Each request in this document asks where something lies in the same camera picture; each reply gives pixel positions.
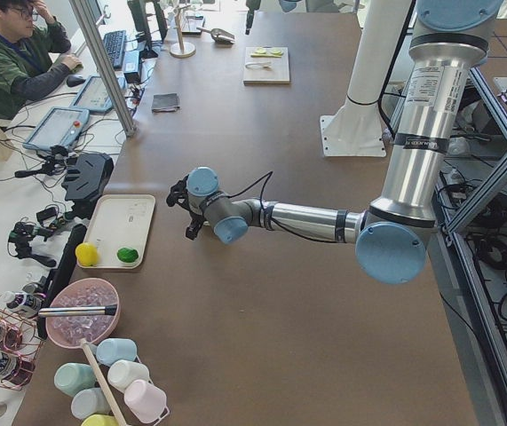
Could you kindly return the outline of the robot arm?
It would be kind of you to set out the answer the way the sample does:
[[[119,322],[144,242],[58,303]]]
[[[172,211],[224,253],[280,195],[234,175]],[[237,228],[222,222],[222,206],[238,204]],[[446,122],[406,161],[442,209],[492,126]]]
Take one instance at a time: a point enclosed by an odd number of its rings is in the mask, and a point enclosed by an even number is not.
[[[221,190],[216,172],[192,170],[167,197],[191,217],[186,237],[204,225],[224,243],[252,226],[323,243],[352,243],[370,277],[387,284],[414,279],[426,262],[435,227],[432,195],[472,68],[487,58],[497,1],[374,1],[359,41],[345,103],[321,118],[327,156],[379,156],[376,110],[408,38],[413,69],[381,194],[361,213],[245,198]]]

